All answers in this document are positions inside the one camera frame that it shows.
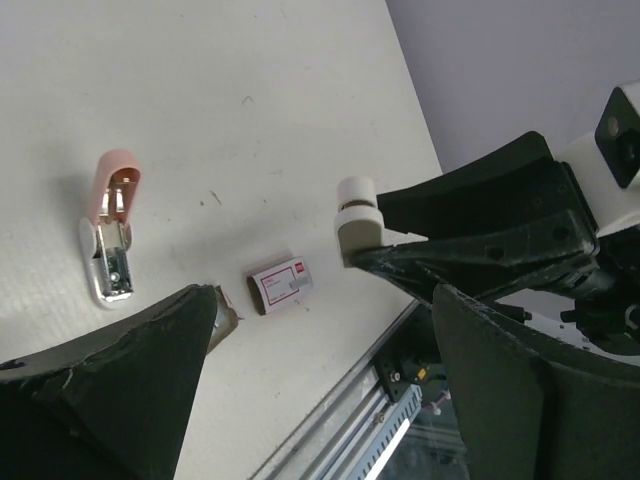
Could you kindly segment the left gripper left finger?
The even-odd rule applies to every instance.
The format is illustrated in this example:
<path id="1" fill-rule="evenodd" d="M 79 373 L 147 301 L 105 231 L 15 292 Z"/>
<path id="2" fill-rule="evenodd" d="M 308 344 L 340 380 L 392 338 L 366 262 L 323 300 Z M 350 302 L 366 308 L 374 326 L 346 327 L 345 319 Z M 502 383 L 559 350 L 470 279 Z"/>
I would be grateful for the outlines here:
<path id="1" fill-rule="evenodd" d="M 189 285 L 2 363 L 2 478 L 173 478 L 216 313 L 213 286 Z"/>

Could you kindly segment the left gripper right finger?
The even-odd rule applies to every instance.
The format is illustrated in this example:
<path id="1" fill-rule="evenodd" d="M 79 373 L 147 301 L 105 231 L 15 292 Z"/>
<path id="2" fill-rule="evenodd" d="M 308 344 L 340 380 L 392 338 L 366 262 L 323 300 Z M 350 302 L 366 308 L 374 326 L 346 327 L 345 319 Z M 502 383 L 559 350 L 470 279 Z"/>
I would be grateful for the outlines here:
<path id="1" fill-rule="evenodd" d="M 449 285 L 436 339 L 473 479 L 636 479 L 639 368 L 520 324 Z"/>

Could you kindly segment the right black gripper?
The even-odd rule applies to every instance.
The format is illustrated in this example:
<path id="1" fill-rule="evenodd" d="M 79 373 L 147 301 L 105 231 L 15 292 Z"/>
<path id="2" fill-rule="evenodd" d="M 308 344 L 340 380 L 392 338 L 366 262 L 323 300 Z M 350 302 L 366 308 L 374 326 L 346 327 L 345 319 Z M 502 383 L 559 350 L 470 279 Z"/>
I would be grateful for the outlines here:
<path id="1" fill-rule="evenodd" d="M 544 137 L 529 131 L 480 159 L 439 177 L 377 196 L 385 226 L 417 235 L 475 235 L 508 205 L 516 180 L 553 161 Z M 573 300 L 610 297 L 620 273 L 607 236 L 566 162 L 569 210 L 522 226 L 470 237 L 428 240 L 362 251 L 351 265 L 431 303 L 439 284 L 481 301 L 549 287 Z"/>

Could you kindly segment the staple box tray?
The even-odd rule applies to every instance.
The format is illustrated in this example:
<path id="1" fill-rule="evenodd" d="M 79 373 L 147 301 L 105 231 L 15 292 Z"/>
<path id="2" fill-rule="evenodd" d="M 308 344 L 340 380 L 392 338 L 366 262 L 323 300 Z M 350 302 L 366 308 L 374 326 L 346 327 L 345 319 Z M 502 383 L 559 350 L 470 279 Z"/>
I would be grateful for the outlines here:
<path id="1" fill-rule="evenodd" d="M 231 335 L 244 319 L 244 317 L 238 313 L 231 299 L 221 286 L 216 286 L 214 290 L 217 310 L 207 354 L 210 354 L 222 341 Z"/>

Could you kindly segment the pink white mini stapler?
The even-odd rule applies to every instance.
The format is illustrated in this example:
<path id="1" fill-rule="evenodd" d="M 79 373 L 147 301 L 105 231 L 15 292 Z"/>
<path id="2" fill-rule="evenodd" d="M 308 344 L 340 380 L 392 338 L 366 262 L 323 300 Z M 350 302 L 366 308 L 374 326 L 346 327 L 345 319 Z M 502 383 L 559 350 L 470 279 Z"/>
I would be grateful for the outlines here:
<path id="1" fill-rule="evenodd" d="M 97 163 L 88 206 L 79 220 L 89 290 L 103 308 L 115 308 L 134 294 L 127 254 L 132 243 L 129 218 L 140 181 L 141 170 L 131 152 L 106 152 Z"/>

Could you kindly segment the white staple remover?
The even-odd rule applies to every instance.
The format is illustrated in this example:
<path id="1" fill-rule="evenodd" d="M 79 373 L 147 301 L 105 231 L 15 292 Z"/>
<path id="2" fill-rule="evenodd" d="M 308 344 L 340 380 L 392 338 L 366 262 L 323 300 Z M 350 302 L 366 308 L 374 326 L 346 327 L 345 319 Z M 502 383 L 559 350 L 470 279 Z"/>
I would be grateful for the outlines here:
<path id="1" fill-rule="evenodd" d="M 351 268 L 355 254 L 383 246 L 384 219 L 374 182 L 368 177 L 343 179 L 337 187 L 337 199 L 334 233 L 343 266 Z"/>

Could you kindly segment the red white staple box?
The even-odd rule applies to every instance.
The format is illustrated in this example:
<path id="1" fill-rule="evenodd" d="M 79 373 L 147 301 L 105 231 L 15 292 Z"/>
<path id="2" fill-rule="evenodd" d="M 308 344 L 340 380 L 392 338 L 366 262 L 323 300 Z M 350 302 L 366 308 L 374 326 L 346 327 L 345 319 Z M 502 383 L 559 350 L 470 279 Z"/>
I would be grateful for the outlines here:
<path id="1" fill-rule="evenodd" d="M 290 257 L 261 266 L 246 279 L 259 315 L 265 316 L 295 304 L 313 288 L 313 279 L 303 257 Z"/>

